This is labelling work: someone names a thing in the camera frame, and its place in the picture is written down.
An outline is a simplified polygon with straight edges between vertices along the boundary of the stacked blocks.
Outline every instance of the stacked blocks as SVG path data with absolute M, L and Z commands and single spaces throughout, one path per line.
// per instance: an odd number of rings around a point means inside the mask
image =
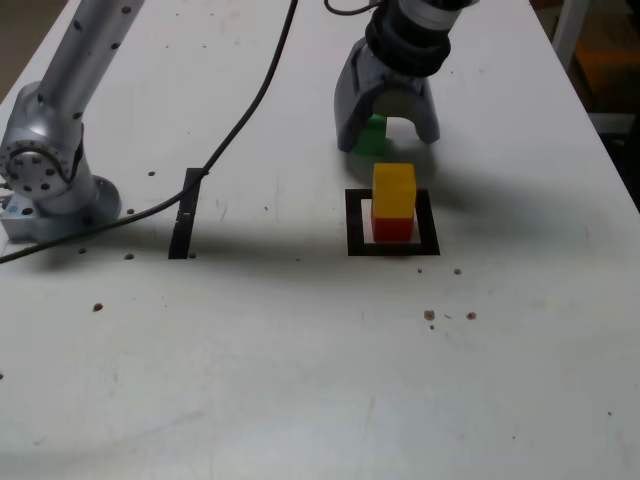
M 384 155 L 387 144 L 387 117 L 372 115 L 360 132 L 358 143 L 353 148 L 357 155 Z
M 416 173 L 412 164 L 375 164 L 371 202 L 375 242 L 411 240 L 416 193 Z

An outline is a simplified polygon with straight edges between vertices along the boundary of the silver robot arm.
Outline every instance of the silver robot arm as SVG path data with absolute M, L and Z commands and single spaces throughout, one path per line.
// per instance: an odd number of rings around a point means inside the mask
M 42 81 L 18 94 L 0 144 L 10 241 L 41 243 L 120 214 L 115 186 L 89 169 L 82 116 L 143 4 L 82 0 Z

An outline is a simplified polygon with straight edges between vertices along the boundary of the green block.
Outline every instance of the green block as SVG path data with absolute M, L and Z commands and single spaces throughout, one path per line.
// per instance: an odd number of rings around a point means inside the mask
M 372 115 L 367 120 L 367 125 L 360 132 L 358 143 L 353 147 L 353 153 L 357 155 L 384 155 L 387 145 L 387 117 Z

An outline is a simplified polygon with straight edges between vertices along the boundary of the black cable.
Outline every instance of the black cable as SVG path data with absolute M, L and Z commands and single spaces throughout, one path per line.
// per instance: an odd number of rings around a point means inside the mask
M 254 98 L 253 102 L 251 103 L 251 105 L 249 106 L 245 114 L 242 116 L 240 121 L 233 127 L 233 129 L 231 129 L 231 132 L 229 132 L 227 137 L 222 141 L 222 143 L 216 149 L 213 155 L 211 155 L 211 158 L 202 167 L 202 171 L 198 174 L 198 178 L 196 178 L 191 183 L 191 185 L 185 187 L 182 191 L 180 191 L 170 199 L 165 200 L 161 204 L 156 205 L 155 207 L 152 207 L 148 210 L 145 210 L 144 212 L 131 215 L 130 217 L 123 218 L 121 220 L 118 220 L 117 222 L 114 222 L 99 228 L 95 228 L 87 232 L 69 235 L 67 237 L 63 237 L 58 240 L 52 240 L 50 242 L 42 243 L 40 245 L 28 247 L 20 250 L 19 252 L 10 253 L 9 255 L 0 257 L 0 265 L 11 262 L 13 260 L 24 258 L 34 253 L 42 252 L 43 250 L 48 250 L 50 248 L 57 247 L 65 243 L 75 242 L 77 240 L 80 240 L 90 235 L 97 235 L 99 233 L 106 232 L 107 230 L 111 230 L 113 228 L 129 225 L 131 223 L 137 222 L 139 220 L 143 220 L 145 218 L 151 217 L 152 215 L 160 213 L 166 210 L 167 208 L 178 203 L 182 199 L 182 197 L 184 197 L 189 191 L 191 191 L 191 189 L 193 189 L 196 185 L 198 185 L 202 181 L 202 179 L 209 173 L 209 171 L 211 170 L 213 165 L 216 163 L 216 161 L 220 158 L 220 156 L 224 153 L 227 147 L 234 140 L 234 138 L 238 135 L 238 133 L 240 133 L 243 127 L 247 124 L 251 116 L 258 109 L 260 102 L 262 102 L 262 99 L 266 95 L 267 90 L 269 89 L 269 85 L 271 85 L 271 81 L 275 76 L 276 69 L 278 68 L 278 63 L 280 62 L 280 58 L 282 57 L 282 52 L 284 50 L 285 43 L 287 42 L 287 37 L 289 36 L 289 30 L 291 29 L 291 24 L 293 23 L 293 16 L 296 12 L 297 7 L 298 7 L 298 0 L 291 0 L 291 3 L 289 5 L 289 10 L 287 12 L 287 18 L 284 22 L 284 26 L 282 27 L 282 33 L 280 34 L 280 39 L 278 40 L 278 46 L 276 47 L 276 51 L 273 54 L 271 65 L 269 65 L 269 70 L 267 71 L 267 75 L 265 76 L 265 79 L 262 82 L 262 86 L 260 87 L 258 94 Z
M 382 2 L 384 2 L 384 0 L 380 0 L 379 2 L 372 3 L 371 5 L 367 5 L 366 7 L 358 8 L 356 10 L 337 10 L 329 5 L 329 0 L 324 0 L 324 6 L 334 15 L 340 15 L 341 17 L 351 17 L 353 15 L 360 15 L 361 13 L 373 10 L 374 8 L 382 5 Z

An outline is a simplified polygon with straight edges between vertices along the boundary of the yellow block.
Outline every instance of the yellow block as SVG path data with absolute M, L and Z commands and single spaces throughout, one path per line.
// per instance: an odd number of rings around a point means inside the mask
M 375 218 L 413 218 L 416 191 L 411 163 L 376 163 L 373 167 Z

